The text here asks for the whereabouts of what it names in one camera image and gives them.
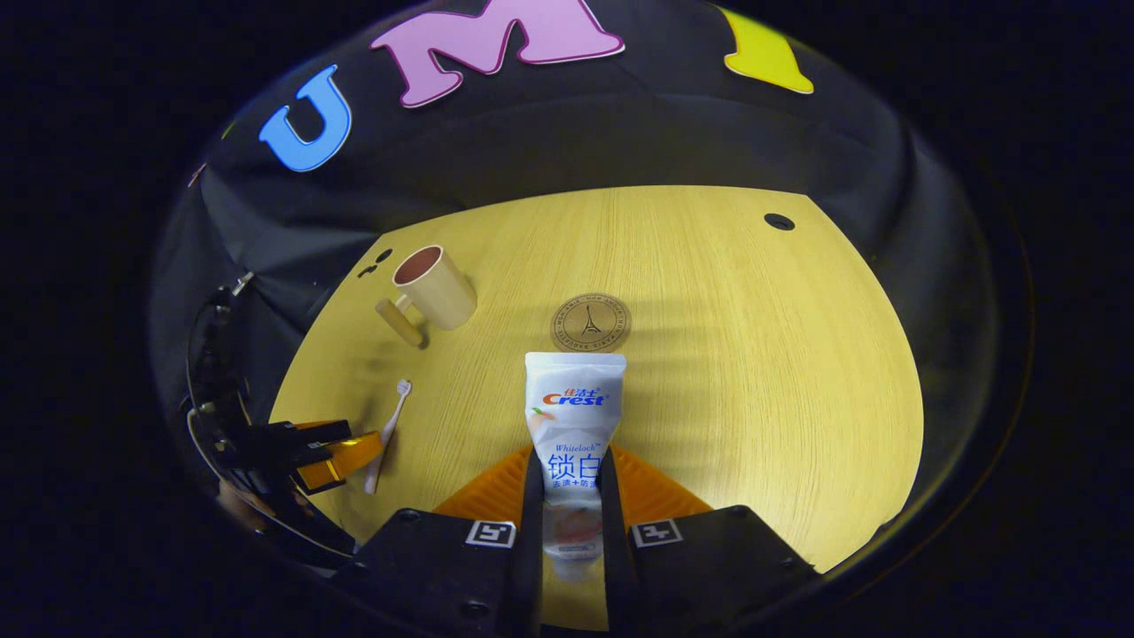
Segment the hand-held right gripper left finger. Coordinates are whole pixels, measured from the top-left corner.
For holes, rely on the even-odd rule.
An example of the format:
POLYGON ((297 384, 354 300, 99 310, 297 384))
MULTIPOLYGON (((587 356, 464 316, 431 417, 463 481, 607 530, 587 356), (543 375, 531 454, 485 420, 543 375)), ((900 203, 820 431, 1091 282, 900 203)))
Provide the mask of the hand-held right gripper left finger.
POLYGON ((398 510, 332 585, 376 637, 536 637, 543 494, 526 446, 433 511, 398 510))

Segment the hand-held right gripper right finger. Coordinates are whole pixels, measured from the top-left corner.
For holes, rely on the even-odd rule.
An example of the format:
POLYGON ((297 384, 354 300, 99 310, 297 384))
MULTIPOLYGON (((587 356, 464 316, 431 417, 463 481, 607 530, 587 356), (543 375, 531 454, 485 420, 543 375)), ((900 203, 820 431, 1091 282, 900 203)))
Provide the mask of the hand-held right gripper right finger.
POLYGON ((753 509, 709 507, 621 446, 599 488, 615 637, 765 637, 819 589, 814 565, 753 509))

